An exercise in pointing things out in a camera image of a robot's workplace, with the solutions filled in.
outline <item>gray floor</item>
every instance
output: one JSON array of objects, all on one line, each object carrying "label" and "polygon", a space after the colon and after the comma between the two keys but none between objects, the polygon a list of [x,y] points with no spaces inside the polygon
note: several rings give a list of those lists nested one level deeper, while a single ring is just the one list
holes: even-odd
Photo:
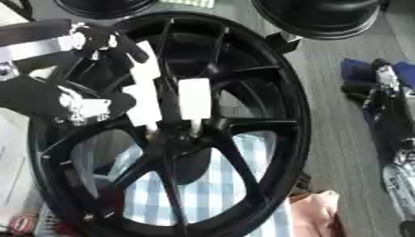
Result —
[{"label": "gray floor", "polygon": [[[52,0],[34,0],[38,19],[73,18]],[[277,30],[265,22],[250,0],[217,0],[214,9],[159,4],[146,12],[186,10],[236,20],[263,35]],[[339,213],[352,237],[399,236],[398,219],[381,189],[377,156],[357,107],[339,92],[339,64],[344,57],[391,62],[415,62],[415,3],[393,0],[366,33],[340,42],[304,41],[287,55],[308,93],[313,117],[313,141],[308,171],[315,190],[341,194]]]}]

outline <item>checkered fabric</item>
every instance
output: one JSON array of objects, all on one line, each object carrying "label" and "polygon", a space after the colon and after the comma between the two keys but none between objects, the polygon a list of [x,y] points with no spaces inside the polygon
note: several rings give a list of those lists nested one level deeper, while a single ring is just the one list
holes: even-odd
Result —
[{"label": "checkered fabric", "polygon": [[[242,134],[233,139],[255,177],[260,180],[269,165],[263,138]],[[120,154],[113,169],[109,172],[109,178],[115,179],[141,153],[141,148],[135,145]],[[241,177],[216,149],[212,149],[208,171],[197,181],[181,185],[179,189],[184,212],[190,223],[222,213],[236,205],[246,194]],[[289,203],[286,201],[267,222],[247,236],[292,236],[289,213]],[[155,172],[146,174],[127,189],[123,215],[137,222],[158,226],[169,226],[175,223],[169,199]]]},{"label": "checkered fabric", "polygon": [[171,4],[186,4],[206,8],[212,8],[215,5],[215,0],[161,0],[161,2]]}]

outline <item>black wheel rim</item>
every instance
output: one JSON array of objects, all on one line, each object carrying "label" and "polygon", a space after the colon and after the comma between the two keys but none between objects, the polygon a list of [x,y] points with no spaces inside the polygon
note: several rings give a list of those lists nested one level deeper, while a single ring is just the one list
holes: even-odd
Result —
[{"label": "black wheel rim", "polygon": [[[148,142],[143,128],[134,129],[126,117],[77,130],[58,128],[32,119],[29,131],[31,163],[44,199],[61,218],[91,236],[211,237],[243,236],[251,232],[290,193],[307,159],[310,118],[298,77],[283,57],[269,49],[263,38],[226,19],[189,13],[158,13],[121,22],[118,28],[136,41],[149,40],[156,48],[163,74],[159,79],[162,81],[159,90],[163,90],[164,85],[174,87],[175,80],[181,78],[208,77],[214,88],[213,95],[226,90],[241,99],[252,114],[258,115],[259,118],[225,118],[220,115],[218,106],[215,106],[215,98],[218,97],[213,96],[214,116],[204,121],[205,135],[201,139],[192,140],[190,145],[185,145],[179,152],[179,155],[183,155],[206,147],[219,149],[244,180],[247,195],[238,205],[214,218],[187,224],[181,211],[180,198],[174,194],[174,179],[169,178],[170,166],[155,166],[154,160],[167,159],[149,155],[141,159],[143,162],[132,165],[128,169],[130,173],[124,173],[106,191],[101,192],[107,194],[94,198],[83,186],[73,190],[65,175],[66,171],[74,170],[73,164],[68,161],[70,150],[77,143],[100,132],[119,129],[129,133],[140,146],[151,151],[165,144],[163,132]],[[197,56],[190,54],[187,61],[183,60],[186,57],[184,49],[195,51],[192,45],[204,45],[204,41],[207,42],[205,46],[210,48],[207,55],[199,55],[196,60]],[[232,60],[223,60],[228,56]],[[205,62],[204,67],[199,67],[199,61]],[[91,66],[91,62],[83,60],[70,70],[68,80],[90,87],[98,94],[119,90],[121,85],[131,83],[129,76],[123,76],[125,70],[118,76],[109,76],[109,80],[100,77],[99,81],[92,82],[91,75],[96,73],[93,70],[96,67],[98,66]],[[166,131],[170,132],[171,128],[176,130],[187,125],[180,122],[180,126],[160,126],[165,126]],[[249,131],[274,131],[280,140],[260,183],[252,178],[252,173],[230,136]],[[160,177],[165,178],[163,184],[167,193],[170,193],[172,210],[177,220],[173,227],[132,222],[121,218],[112,206],[114,196],[111,193],[115,193],[114,190],[124,189],[152,168],[157,170]]]},{"label": "black wheel rim", "polygon": [[69,13],[88,19],[117,19],[146,10],[157,0],[55,0]]},{"label": "black wheel rim", "polygon": [[[370,5],[357,10],[345,7],[338,12],[316,8],[320,4],[319,1],[307,3],[253,0],[252,2],[261,16],[279,29],[316,40],[340,40],[363,33],[373,25],[380,10],[379,4],[373,1]],[[325,3],[334,6],[342,4],[336,1],[325,1]]]}]

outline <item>pink cloth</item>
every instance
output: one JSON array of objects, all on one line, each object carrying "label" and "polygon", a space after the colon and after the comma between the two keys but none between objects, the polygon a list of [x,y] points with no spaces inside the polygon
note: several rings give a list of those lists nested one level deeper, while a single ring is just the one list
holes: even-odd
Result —
[{"label": "pink cloth", "polygon": [[334,191],[292,197],[295,236],[344,237],[336,215],[339,197]]}]

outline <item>mechanical arm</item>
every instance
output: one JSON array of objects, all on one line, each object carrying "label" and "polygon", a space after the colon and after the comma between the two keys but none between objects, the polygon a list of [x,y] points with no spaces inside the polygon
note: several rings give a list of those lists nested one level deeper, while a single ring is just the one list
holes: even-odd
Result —
[{"label": "mechanical arm", "polygon": [[74,126],[112,119],[134,107],[128,94],[88,94],[69,81],[21,73],[15,66],[21,60],[56,53],[91,60],[108,54],[129,69],[148,59],[132,40],[110,27],[66,19],[6,26],[0,28],[0,107]]}]

